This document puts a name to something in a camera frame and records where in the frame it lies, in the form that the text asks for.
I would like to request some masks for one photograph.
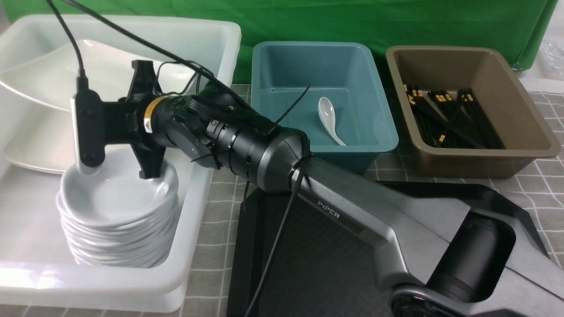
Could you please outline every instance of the brown plastic bin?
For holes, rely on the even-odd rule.
[[[395,46],[386,53],[417,173],[431,177],[506,178],[561,145],[498,52],[476,47]],[[422,139],[403,85],[423,90],[472,88],[506,149],[435,148]]]

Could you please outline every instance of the blue plastic bin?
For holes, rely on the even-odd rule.
[[[311,85],[280,123],[304,131],[311,152],[363,174],[380,153],[398,145],[382,82],[370,50],[358,43],[264,42],[253,50],[251,106],[275,121]],[[339,146],[319,120],[319,98],[333,103]]]

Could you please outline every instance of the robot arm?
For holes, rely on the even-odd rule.
[[[395,289],[396,316],[562,315],[564,274],[503,211],[416,199],[317,158],[306,166],[309,141],[301,131],[277,126],[214,85],[194,96],[159,96],[151,62],[134,67],[130,94],[117,103],[103,103],[90,90],[77,94],[84,167],[102,164],[104,145],[128,143],[142,178],[160,175],[169,147],[269,193],[290,190],[305,169],[299,194],[374,247],[377,285]]]

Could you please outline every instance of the plastic bag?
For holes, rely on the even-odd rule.
[[[539,54],[545,75],[554,80],[564,81],[564,47],[555,41],[545,39],[540,44]]]

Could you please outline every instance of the stack of white bowls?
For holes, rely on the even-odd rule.
[[[120,149],[92,174],[76,165],[65,171],[56,203],[78,264],[153,267],[168,256],[176,231],[178,176],[165,161],[160,178],[140,179],[132,150]]]

